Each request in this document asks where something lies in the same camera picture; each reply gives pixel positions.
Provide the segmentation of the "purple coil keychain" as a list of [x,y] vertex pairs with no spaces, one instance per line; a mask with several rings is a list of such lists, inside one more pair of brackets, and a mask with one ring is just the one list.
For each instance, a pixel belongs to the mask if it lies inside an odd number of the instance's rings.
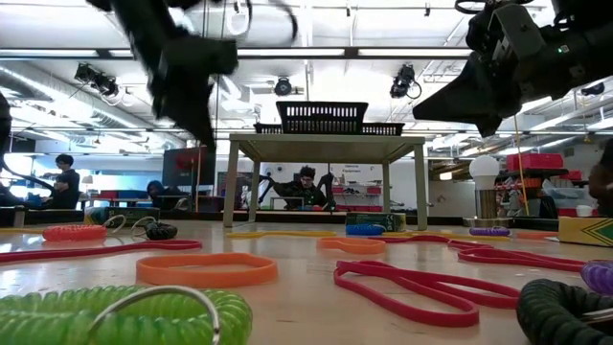
[[587,286],[600,294],[613,295],[613,261],[590,261],[580,271]]
[[509,237],[511,230],[502,226],[471,227],[469,234],[471,236]]

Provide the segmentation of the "green perforated metal riser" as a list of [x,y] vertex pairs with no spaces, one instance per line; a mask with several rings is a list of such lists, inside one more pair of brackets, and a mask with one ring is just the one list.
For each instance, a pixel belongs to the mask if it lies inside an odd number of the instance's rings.
[[253,161],[252,188],[259,186],[261,163],[317,163],[379,165],[383,172],[383,211],[391,210],[390,165],[414,153],[417,229],[428,228],[424,144],[422,137],[257,134],[229,135],[229,157],[224,197],[223,226],[234,226],[234,199],[237,186],[238,155]]

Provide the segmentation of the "orange rubber band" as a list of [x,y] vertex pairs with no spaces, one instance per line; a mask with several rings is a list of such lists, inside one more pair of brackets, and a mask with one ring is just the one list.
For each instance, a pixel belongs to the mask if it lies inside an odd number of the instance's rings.
[[522,240],[545,241],[548,238],[557,238],[557,233],[548,232],[548,231],[531,231],[531,232],[522,231],[522,232],[515,232],[514,236],[517,239],[522,239]]
[[357,255],[375,255],[386,251],[386,242],[359,238],[321,238],[317,242],[320,249],[338,249]]
[[248,253],[181,254],[136,262],[137,279],[151,285],[191,288],[240,288],[278,278],[277,262]]

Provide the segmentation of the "white bulb table lamp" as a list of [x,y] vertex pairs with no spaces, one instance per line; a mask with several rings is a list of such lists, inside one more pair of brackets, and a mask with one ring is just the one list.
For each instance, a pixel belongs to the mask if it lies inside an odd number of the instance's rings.
[[468,167],[475,183],[475,216],[468,218],[470,227],[508,227],[511,220],[498,215],[495,181],[500,172],[499,162],[489,155],[481,155]]

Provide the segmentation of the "black coil keychain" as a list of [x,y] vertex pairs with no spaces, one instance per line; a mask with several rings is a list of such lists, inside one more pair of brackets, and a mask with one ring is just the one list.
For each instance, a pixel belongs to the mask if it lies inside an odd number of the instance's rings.
[[612,308],[613,297],[538,279],[521,289],[516,315],[532,345],[613,345],[613,327],[602,332],[579,319]]
[[130,228],[132,237],[144,237],[151,241],[172,240],[178,234],[176,226],[163,223],[155,217],[138,219]]

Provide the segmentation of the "red storage bin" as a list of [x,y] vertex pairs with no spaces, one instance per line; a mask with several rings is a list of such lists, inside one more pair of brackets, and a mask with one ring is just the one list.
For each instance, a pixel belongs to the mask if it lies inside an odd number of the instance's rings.
[[564,168],[564,160],[559,153],[522,153],[507,156],[506,168],[509,172],[520,168],[537,170],[557,170]]

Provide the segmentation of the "black overhead frame bar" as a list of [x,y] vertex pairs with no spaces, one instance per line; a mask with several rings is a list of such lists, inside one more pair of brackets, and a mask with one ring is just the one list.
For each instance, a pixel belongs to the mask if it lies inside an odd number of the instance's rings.
[[[391,59],[391,60],[461,60],[471,50],[462,47],[295,47],[295,48],[241,48],[239,59]],[[131,60],[129,49],[38,49],[0,48],[0,60],[78,59],[78,60]]]

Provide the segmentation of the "person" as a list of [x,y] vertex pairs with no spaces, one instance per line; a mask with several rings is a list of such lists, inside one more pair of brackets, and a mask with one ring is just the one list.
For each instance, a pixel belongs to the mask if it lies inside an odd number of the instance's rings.
[[154,208],[162,209],[164,206],[163,196],[166,193],[164,185],[158,180],[149,181],[147,184],[148,196]]
[[599,215],[613,218],[613,138],[605,143],[599,163],[591,170],[588,187],[598,203]]
[[49,209],[74,210],[80,197],[80,175],[73,169],[74,158],[60,154],[56,164],[61,173],[56,178],[54,194],[47,199],[45,206]]
[[299,171],[299,180],[274,184],[273,190],[285,200],[287,210],[298,210],[304,206],[324,208],[329,205],[327,196],[314,184],[315,174],[314,168],[303,166]]

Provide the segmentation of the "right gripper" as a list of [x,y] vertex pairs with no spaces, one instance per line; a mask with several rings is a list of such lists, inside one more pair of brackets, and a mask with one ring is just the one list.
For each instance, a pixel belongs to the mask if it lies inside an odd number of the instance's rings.
[[455,80],[413,108],[416,120],[475,125],[489,137],[522,103],[560,98],[587,77],[587,40],[576,28],[539,28],[523,6],[508,4],[493,11],[488,35],[488,66],[471,53]]

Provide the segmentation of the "black ceiling spotlight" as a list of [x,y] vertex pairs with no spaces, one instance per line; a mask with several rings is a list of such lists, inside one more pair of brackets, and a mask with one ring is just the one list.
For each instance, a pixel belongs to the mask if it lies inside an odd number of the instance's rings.
[[88,63],[78,64],[74,79],[95,89],[104,97],[115,97],[120,92],[115,77],[107,76]]
[[407,97],[411,100],[416,100],[421,94],[422,88],[417,82],[414,66],[412,64],[403,64],[394,77],[390,96],[393,99]]

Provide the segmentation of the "orange coil keychain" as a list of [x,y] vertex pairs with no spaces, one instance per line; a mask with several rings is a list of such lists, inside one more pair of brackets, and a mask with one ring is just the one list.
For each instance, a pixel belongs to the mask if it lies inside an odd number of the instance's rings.
[[102,240],[114,234],[126,225],[123,215],[110,218],[86,216],[83,224],[65,224],[48,226],[42,232],[46,242],[84,242]]

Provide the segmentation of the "long red rubber band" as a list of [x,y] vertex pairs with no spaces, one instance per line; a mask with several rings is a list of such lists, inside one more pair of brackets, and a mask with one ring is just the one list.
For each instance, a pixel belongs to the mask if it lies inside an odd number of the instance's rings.
[[447,246],[457,250],[459,260],[471,263],[521,265],[576,273],[579,273],[586,265],[586,262],[582,261],[500,249],[486,244],[465,241],[450,241]]
[[97,255],[110,255],[123,253],[134,250],[146,249],[162,249],[162,250],[189,250],[200,249],[201,241],[192,240],[164,240],[164,241],[140,241],[130,244],[105,246],[105,247],[90,247],[90,248],[72,248],[72,249],[57,249],[57,250],[36,250],[36,251],[19,251],[0,253],[0,264],[51,260],[63,258],[76,258]]

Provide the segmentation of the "red bin shelf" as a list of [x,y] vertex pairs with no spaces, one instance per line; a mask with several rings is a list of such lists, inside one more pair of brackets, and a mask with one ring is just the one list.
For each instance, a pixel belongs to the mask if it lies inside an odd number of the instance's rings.
[[333,185],[336,209],[341,212],[382,212],[382,187],[379,185]]

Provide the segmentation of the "green coil keychain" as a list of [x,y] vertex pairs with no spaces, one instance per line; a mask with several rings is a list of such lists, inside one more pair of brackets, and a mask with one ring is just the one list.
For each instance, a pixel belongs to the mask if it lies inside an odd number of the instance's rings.
[[0,345],[246,345],[253,312],[230,291],[204,289],[215,306],[220,340],[205,306],[195,298],[165,292],[107,314],[106,308],[141,291],[139,286],[83,287],[0,298]]

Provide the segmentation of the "blue coil keychain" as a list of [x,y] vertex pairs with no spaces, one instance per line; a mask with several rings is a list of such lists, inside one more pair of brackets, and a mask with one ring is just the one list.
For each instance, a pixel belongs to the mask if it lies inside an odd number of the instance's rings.
[[345,232],[348,236],[375,237],[385,232],[385,227],[378,224],[347,224]]

